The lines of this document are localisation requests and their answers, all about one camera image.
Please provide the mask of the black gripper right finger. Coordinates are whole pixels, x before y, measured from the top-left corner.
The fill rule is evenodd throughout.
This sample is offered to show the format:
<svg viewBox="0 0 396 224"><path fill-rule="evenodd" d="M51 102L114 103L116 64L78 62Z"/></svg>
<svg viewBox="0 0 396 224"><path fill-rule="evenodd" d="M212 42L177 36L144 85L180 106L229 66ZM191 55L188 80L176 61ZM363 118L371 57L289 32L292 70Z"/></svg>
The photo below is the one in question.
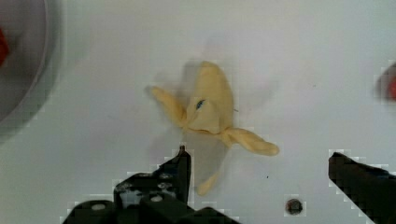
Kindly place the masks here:
<svg viewBox="0 0 396 224"><path fill-rule="evenodd" d="M374 224L395 224L395 175L334 152L328 177Z"/></svg>

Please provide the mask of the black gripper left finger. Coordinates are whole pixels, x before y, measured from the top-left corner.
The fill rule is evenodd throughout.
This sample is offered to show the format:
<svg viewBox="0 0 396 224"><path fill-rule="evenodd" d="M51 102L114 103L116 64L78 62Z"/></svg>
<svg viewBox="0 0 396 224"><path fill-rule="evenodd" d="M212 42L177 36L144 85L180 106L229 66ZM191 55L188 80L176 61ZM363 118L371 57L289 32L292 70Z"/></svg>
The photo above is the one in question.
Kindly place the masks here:
<svg viewBox="0 0 396 224"><path fill-rule="evenodd" d="M62 224L240 224L223 213L188 206L191 155L181 146L152 173L138 173L113 189L113 199L76 205Z"/></svg>

